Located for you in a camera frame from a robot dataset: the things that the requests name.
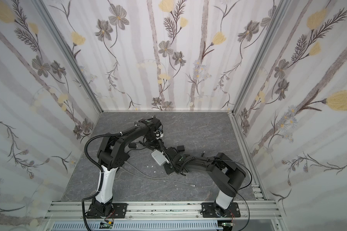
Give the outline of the white network switch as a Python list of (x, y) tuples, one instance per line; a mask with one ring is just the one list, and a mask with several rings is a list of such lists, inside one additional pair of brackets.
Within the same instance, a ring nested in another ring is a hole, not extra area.
[(163, 154), (163, 152), (159, 151), (159, 150), (155, 150), (151, 153), (151, 156), (153, 157), (153, 159), (156, 161), (156, 163), (159, 166), (162, 166), (164, 164), (169, 164), (169, 160), (165, 157), (165, 155)]

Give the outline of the black power adapter with cable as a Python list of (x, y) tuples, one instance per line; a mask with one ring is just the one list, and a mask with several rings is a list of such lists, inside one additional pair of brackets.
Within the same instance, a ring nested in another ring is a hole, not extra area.
[(146, 148), (145, 144), (142, 141), (138, 141), (138, 142), (131, 142), (128, 144), (128, 151), (140, 151)]

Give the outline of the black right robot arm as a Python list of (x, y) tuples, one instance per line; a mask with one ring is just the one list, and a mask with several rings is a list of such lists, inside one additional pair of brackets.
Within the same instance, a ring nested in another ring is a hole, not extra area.
[(211, 209), (217, 217), (228, 217), (232, 215), (229, 209), (234, 197), (238, 194), (247, 176), (247, 173), (232, 161), (224, 153), (218, 153), (213, 157), (195, 157), (182, 155), (176, 148), (165, 147), (161, 139), (158, 140), (159, 151), (168, 160), (165, 165), (168, 174), (176, 173), (185, 176), (191, 172), (202, 172), (208, 174), (219, 188), (219, 193)]

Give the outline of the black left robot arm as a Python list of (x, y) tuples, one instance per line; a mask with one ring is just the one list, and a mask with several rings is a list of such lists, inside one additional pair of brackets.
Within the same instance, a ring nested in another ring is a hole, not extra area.
[[(99, 179), (96, 193), (82, 199), (83, 220), (88, 218), (106, 218), (114, 212), (113, 185), (117, 170), (123, 166), (130, 156), (125, 152), (126, 146), (142, 137), (143, 146), (150, 150), (160, 150), (159, 140), (163, 135), (163, 126), (156, 117), (141, 119), (134, 125), (119, 133), (107, 133), (90, 138), (84, 146), (87, 159), (98, 167)], [(91, 142), (101, 139), (97, 160), (88, 153)]]

